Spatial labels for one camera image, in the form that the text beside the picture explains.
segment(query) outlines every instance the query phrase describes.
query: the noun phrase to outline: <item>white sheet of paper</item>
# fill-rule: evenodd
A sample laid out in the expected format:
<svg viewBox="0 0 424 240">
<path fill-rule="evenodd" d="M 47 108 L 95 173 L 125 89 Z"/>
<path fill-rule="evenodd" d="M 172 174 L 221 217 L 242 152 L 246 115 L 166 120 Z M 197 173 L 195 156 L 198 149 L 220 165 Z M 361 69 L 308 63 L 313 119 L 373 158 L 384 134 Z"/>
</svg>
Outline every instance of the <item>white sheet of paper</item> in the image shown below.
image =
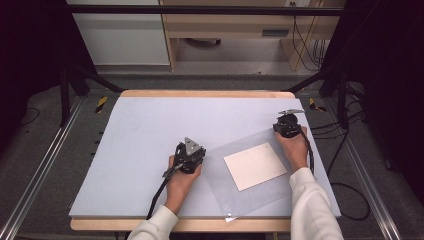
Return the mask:
<svg viewBox="0 0 424 240">
<path fill-rule="evenodd" d="M 269 143 L 224 157 L 239 191 L 287 173 Z"/>
</svg>

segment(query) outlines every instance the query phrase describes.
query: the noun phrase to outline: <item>white sleeve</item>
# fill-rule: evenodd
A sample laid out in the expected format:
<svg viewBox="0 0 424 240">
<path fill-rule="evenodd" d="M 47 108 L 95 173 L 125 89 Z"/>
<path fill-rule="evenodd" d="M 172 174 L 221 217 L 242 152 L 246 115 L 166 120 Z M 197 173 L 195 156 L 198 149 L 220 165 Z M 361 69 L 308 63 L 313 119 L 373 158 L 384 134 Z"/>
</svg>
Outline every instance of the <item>white sleeve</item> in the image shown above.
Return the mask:
<svg viewBox="0 0 424 240">
<path fill-rule="evenodd" d="M 325 190 L 315 182 L 309 168 L 290 177 L 293 189 L 291 237 L 297 239 L 343 239 Z"/>
<path fill-rule="evenodd" d="M 153 216 L 138 225 L 128 236 L 128 240 L 168 240 L 178 217 L 165 206 L 159 206 Z"/>
</svg>

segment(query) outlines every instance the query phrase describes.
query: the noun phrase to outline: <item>hand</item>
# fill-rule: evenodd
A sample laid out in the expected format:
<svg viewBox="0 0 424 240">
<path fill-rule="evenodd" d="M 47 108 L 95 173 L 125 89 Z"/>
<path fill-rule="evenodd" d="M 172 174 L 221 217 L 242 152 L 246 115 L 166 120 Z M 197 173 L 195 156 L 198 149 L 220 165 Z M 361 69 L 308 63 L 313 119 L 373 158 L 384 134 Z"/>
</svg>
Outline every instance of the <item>hand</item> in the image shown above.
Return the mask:
<svg viewBox="0 0 424 240">
<path fill-rule="evenodd" d="M 170 156 L 168 168 L 171 168 L 173 163 L 174 156 Z M 196 168 L 193 174 L 185 174 L 177 170 L 166 185 L 167 199 L 165 207 L 171 210 L 175 215 L 180 211 L 185 198 L 190 192 L 191 185 L 200 176 L 201 171 L 202 164 Z"/>
<path fill-rule="evenodd" d="M 306 136 L 306 127 L 302 126 L 302 131 Z M 300 168 L 308 167 L 308 163 L 306 162 L 308 145 L 302 134 L 298 134 L 293 138 L 285 138 L 280 133 L 275 132 L 275 138 L 283 147 L 284 154 L 292 166 L 293 173 Z"/>
</svg>

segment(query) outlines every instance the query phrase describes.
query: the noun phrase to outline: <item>transparent plastic sheet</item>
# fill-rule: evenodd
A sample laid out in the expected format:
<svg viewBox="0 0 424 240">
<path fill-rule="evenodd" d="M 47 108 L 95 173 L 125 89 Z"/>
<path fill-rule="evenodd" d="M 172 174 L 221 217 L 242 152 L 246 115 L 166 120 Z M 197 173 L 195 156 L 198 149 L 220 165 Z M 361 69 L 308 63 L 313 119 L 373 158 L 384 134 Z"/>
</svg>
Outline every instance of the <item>transparent plastic sheet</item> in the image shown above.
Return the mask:
<svg viewBox="0 0 424 240">
<path fill-rule="evenodd" d="M 287 169 L 287 173 L 239 191 L 224 161 L 224 157 L 267 142 L 280 158 Z M 273 129 L 268 129 L 209 150 L 207 152 L 207 161 L 204 162 L 202 168 L 202 174 L 211 186 L 223 217 L 227 221 L 246 216 L 261 207 L 290 195 L 292 193 L 289 185 L 291 173 L 290 163 L 286 159 L 282 147 L 275 139 Z"/>
</svg>

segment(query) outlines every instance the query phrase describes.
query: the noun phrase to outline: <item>white cabinet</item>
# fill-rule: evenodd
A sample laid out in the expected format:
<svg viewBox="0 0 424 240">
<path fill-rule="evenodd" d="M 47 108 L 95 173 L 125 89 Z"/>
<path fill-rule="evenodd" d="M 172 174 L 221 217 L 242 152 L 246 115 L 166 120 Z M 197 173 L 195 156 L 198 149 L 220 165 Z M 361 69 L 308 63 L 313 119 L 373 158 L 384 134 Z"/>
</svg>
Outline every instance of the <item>white cabinet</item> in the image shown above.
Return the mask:
<svg viewBox="0 0 424 240">
<path fill-rule="evenodd" d="M 68 4 L 158 5 L 157 0 L 67 0 Z M 169 65 L 160 14 L 73 14 L 96 66 Z"/>
</svg>

